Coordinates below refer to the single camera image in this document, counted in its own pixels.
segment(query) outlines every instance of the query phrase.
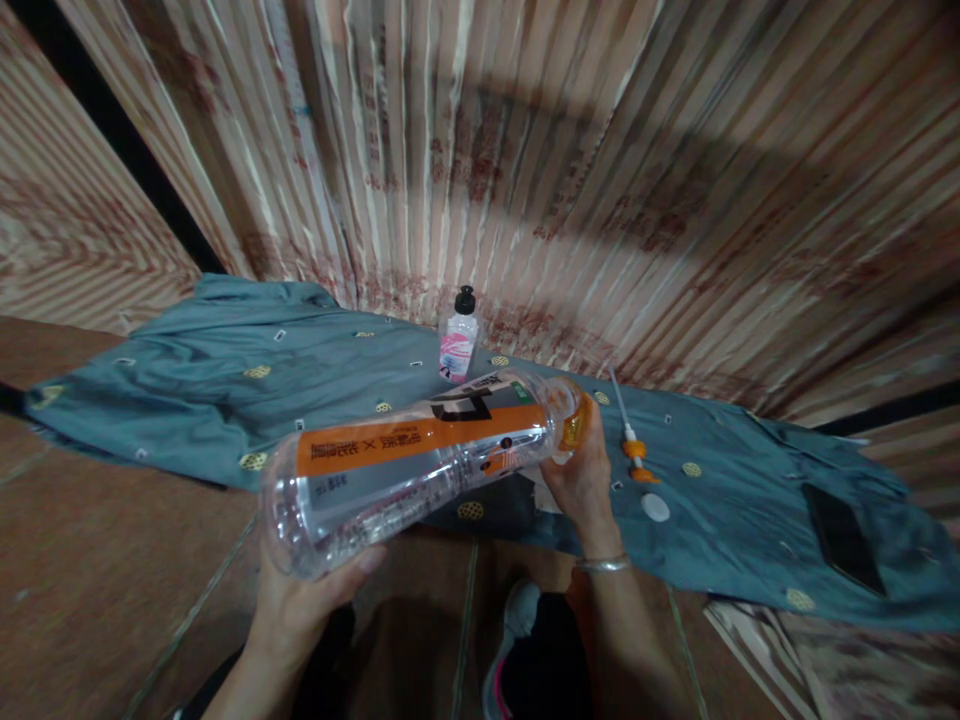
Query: sneaker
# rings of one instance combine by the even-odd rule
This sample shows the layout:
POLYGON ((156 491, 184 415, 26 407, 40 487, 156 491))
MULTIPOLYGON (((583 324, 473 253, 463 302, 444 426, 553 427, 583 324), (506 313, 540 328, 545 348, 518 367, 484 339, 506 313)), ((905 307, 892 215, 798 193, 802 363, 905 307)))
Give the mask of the sneaker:
POLYGON ((518 638, 530 637, 533 632, 539 602, 540 588, 529 579, 517 581, 507 596, 507 606, 503 610, 503 640, 483 681, 483 716, 486 720, 505 720, 512 717, 503 702, 500 672, 503 670, 503 661, 513 649, 513 643, 518 638))

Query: pink label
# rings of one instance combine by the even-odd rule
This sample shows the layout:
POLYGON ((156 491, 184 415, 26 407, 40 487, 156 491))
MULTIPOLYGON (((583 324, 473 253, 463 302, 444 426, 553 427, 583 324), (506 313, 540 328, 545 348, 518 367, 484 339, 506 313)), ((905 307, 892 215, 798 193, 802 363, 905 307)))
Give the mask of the pink label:
POLYGON ((466 335, 444 335, 440 340, 440 375, 450 382, 466 382, 472 352, 473 343, 466 335))

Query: black bottle cap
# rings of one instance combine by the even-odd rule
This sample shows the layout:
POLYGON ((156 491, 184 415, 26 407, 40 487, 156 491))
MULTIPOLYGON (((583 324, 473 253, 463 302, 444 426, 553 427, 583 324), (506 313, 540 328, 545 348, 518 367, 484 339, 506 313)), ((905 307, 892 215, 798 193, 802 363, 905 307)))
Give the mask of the black bottle cap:
POLYGON ((473 296, 473 288, 469 285, 464 285, 460 288, 460 293, 457 295, 457 301, 453 304, 453 309, 461 315, 472 315, 476 306, 477 299, 473 296))

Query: wrist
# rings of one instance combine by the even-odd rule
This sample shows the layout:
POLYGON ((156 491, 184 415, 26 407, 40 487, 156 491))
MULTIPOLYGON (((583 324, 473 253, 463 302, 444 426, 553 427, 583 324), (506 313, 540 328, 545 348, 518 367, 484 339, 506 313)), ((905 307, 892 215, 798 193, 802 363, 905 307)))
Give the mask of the wrist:
POLYGON ((324 627, 326 622, 309 637, 292 636, 279 628, 267 627, 266 623, 258 622, 254 617, 244 654, 265 660, 277 669, 295 671, 310 658, 324 627))
POLYGON ((611 518, 608 523, 577 531, 585 560, 609 560, 624 554, 620 528, 611 518))

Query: hand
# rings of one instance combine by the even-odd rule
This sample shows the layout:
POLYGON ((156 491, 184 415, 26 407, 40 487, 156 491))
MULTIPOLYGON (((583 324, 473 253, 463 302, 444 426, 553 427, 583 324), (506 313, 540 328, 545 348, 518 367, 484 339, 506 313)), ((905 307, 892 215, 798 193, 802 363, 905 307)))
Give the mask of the hand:
POLYGON ((552 459, 540 464, 543 479, 553 493, 557 506, 570 518, 583 556, 588 560, 604 560, 623 554, 620 528, 613 519, 610 506, 610 458, 603 438, 600 407, 583 394, 584 427, 580 445, 566 464, 552 459))
POLYGON ((250 638, 252 652, 287 666, 305 662, 334 610, 349 602, 387 556, 382 545, 368 547, 346 565, 307 583, 284 575, 260 541, 260 590, 250 638))

